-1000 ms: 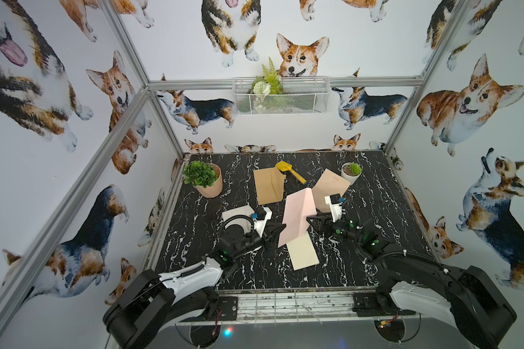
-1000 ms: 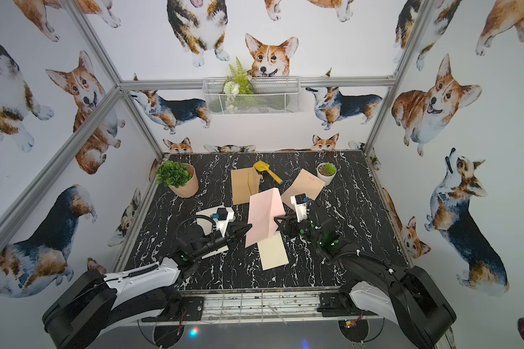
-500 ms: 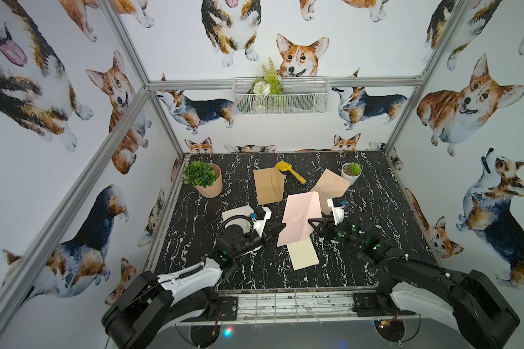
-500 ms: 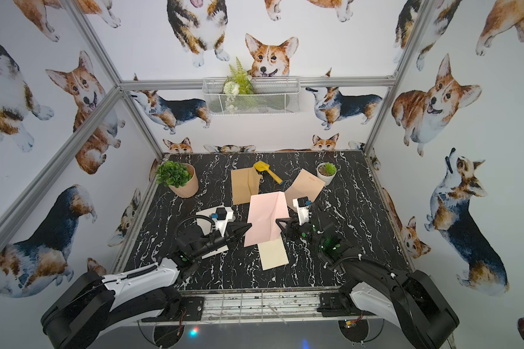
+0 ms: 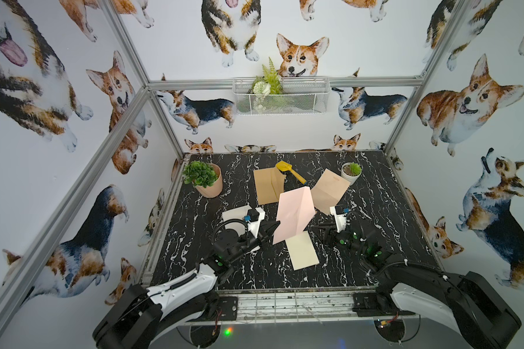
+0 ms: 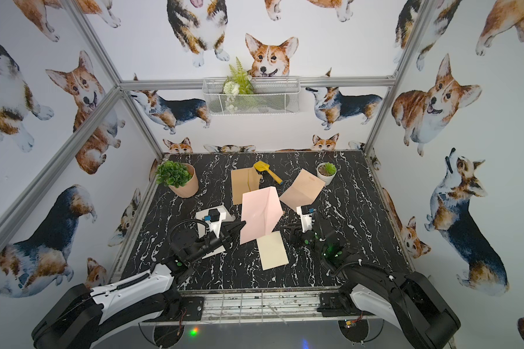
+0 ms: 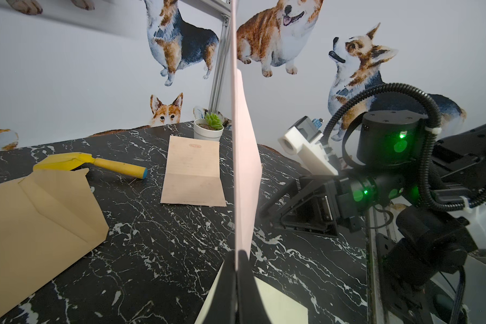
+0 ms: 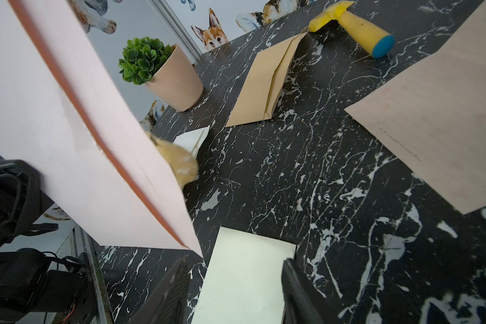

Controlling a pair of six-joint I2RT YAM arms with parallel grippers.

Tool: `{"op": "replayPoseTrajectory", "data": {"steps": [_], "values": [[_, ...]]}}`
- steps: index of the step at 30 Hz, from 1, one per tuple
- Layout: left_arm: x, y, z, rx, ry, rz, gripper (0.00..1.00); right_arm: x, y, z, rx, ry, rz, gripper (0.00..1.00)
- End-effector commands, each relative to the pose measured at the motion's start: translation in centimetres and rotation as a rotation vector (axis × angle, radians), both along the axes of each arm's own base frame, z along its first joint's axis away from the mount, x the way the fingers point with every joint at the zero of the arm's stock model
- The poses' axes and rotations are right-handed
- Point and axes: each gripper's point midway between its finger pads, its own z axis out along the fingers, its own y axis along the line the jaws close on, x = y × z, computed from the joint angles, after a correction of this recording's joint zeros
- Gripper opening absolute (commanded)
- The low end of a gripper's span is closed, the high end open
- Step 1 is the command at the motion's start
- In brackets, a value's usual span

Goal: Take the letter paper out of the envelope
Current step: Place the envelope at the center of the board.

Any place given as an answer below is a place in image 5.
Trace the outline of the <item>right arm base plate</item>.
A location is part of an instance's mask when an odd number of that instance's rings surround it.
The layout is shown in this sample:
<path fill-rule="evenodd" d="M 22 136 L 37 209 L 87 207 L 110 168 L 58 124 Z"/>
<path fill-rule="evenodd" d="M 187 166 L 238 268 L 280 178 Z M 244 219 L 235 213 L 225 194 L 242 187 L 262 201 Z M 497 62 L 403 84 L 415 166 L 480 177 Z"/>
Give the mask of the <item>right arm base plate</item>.
<path fill-rule="evenodd" d="M 409 316 L 413 312 L 399 309 L 389 295 L 377 294 L 376 292 L 355 292 L 352 294 L 354 302 L 352 311 L 359 317 L 378 316 Z"/>

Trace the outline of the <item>pink envelope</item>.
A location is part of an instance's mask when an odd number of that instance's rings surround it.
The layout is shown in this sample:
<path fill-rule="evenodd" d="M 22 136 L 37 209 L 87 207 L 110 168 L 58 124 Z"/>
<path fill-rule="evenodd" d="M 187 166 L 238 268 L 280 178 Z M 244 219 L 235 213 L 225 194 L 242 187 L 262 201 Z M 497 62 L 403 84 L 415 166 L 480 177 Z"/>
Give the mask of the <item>pink envelope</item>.
<path fill-rule="evenodd" d="M 315 216 L 311 189 L 307 186 L 286 191 L 279 196 L 273 245 L 301 234 Z"/>

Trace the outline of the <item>cream letter paper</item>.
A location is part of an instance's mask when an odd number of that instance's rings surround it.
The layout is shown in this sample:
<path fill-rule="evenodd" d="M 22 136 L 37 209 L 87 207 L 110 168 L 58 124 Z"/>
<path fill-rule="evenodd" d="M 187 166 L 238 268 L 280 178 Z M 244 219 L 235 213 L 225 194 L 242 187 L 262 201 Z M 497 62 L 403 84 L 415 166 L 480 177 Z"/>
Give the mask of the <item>cream letter paper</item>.
<path fill-rule="evenodd" d="M 311 189 L 314 207 L 324 215 L 330 215 L 330 208 L 340 202 L 349 186 L 348 180 L 330 170 L 325 170 Z"/>
<path fill-rule="evenodd" d="M 293 270 L 316 266 L 320 263 L 308 231 L 285 240 Z"/>

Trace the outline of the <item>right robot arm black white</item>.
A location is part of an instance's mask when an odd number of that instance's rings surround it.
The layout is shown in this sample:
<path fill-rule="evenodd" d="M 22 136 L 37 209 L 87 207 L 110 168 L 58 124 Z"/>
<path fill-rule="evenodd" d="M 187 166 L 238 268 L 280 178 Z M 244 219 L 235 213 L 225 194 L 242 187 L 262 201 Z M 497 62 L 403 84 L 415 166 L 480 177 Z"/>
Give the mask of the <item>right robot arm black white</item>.
<path fill-rule="evenodd" d="M 478 273 L 448 273 L 411 262 L 378 245 L 352 225 L 339 230 L 320 225 L 322 240 L 344 248 L 375 279 L 381 312 L 410 312 L 459 333 L 472 348 L 507 348 L 522 321 L 499 293 Z"/>

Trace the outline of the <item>brown kraft envelope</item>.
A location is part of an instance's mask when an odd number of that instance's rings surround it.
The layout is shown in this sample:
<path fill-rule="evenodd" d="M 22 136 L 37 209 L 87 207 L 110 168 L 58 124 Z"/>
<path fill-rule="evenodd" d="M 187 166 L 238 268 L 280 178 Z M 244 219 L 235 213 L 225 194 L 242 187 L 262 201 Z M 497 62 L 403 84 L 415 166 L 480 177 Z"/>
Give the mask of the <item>brown kraft envelope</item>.
<path fill-rule="evenodd" d="M 284 192 L 285 175 L 276 167 L 253 172 L 259 206 L 278 203 Z"/>

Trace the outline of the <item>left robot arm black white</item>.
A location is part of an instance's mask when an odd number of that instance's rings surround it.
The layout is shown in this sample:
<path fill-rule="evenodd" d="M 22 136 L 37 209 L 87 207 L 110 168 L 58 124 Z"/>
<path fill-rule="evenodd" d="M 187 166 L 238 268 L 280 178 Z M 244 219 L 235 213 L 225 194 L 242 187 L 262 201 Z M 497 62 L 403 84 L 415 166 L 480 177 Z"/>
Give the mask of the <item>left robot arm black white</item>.
<path fill-rule="evenodd" d="M 131 286 L 93 331 L 97 348 L 148 348 L 154 340 L 187 321 L 217 308 L 215 290 L 234 272 L 243 255 L 272 239 L 278 221 L 237 219 L 243 235 L 221 222 L 213 231 L 212 248 L 188 273 L 157 286 Z"/>

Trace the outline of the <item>white cream envelope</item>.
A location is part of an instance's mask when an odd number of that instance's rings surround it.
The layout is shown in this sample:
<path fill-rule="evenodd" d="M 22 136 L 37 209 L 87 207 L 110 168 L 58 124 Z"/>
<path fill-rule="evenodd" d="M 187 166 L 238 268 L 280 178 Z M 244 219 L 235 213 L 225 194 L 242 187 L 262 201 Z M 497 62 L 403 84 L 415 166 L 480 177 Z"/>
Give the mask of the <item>white cream envelope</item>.
<path fill-rule="evenodd" d="M 227 229 L 233 229 L 237 231 L 238 235 L 241 236 L 243 234 L 249 233 L 247 232 L 247 223 L 243 220 L 244 216 L 247 215 L 247 211 L 249 209 L 255 209 L 251 208 L 250 206 L 242 206 L 236 209 L 231 209 L 230 211 L 224 212 L 222 215 L 223 218 L 223 228 Z M 260 250 L 260 247 L 256 247 L 251 252 L 256 252 Z"/>

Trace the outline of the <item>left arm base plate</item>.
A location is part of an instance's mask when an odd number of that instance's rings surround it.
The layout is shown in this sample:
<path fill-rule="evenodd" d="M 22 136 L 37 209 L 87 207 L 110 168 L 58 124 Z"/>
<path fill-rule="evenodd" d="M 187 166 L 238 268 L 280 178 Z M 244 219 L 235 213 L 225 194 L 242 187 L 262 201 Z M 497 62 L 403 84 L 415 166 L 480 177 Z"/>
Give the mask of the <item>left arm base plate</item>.
<path fill-rule="evenodd" d="M 238 297 L 200 295 L 183 304 L 186 315 L 193 315 L 188 322 L 234 321 L 237 319 Z"/>

